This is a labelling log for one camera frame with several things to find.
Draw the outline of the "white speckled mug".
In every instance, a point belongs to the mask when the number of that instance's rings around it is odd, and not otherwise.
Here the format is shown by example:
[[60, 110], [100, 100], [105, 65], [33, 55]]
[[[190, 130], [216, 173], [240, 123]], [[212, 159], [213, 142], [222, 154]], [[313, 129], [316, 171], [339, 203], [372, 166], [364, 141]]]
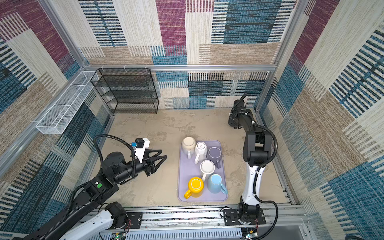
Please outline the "white speckled mug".
[[192, 137], [186, 137], [182, 141], [182, 152], [191, 159], [195, 153], [196, 140]]

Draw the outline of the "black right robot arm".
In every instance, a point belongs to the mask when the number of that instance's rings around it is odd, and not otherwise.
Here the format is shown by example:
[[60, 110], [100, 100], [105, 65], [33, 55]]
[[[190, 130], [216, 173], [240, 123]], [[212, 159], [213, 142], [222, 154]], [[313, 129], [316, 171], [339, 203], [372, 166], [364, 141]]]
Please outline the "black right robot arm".
[[267, 164], [277, 153], [275, 135], [267, 128], [258, 125], [251, 110], [246, 108], [245, 97], [234, 101], [228, 124], [234, 129], [243, 129], [246, 133], [242, 156], [247, 164], [246, 186], [238, 203], [237, 218], [243, 225], [259, 221], [260, 204], [268, 201], [260, 199], [261, 179]]

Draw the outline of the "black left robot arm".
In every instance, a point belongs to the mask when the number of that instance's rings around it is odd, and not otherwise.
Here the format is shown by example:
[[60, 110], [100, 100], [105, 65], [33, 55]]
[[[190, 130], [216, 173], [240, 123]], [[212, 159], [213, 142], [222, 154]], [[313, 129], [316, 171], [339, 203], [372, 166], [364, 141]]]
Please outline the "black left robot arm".
[[135, 154], [131, 154], [132, 160], [127, 163], [121, 152], [110, 153], [101, 162], [96, 177], [81, 185], [81, 191], [75, 190], [76, 197], [70, 197], [68, 207], [23, 239], [60, 239], [83, 217], [103, 205], [119, 190], [119, 185], [130, 182], [141, 172], [145, 172], [147, 176], [155, 173], [167, 159], [161, 153], [161, 150], [145, 150], [142, 163], [135, 158]]

